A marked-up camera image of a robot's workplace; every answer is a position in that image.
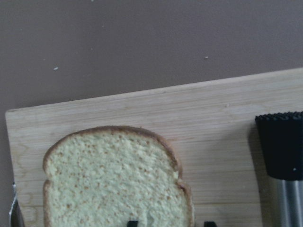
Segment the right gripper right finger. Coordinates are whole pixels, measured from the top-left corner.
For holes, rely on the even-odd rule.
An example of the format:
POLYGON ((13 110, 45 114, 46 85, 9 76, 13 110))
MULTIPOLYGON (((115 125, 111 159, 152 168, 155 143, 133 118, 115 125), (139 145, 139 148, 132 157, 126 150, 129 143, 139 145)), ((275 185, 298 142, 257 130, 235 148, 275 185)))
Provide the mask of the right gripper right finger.
POLYGON ((216 227, 216 223, 214 221, 205 221, 204 227, 216 227))

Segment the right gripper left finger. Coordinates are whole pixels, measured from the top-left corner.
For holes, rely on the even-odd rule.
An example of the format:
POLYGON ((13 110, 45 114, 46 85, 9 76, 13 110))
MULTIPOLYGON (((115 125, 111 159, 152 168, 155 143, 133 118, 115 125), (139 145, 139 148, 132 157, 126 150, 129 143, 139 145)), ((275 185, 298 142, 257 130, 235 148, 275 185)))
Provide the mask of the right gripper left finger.
POLYGON ((138 220, 130 220, 127 222, 127 227, 138 227, 138 220))

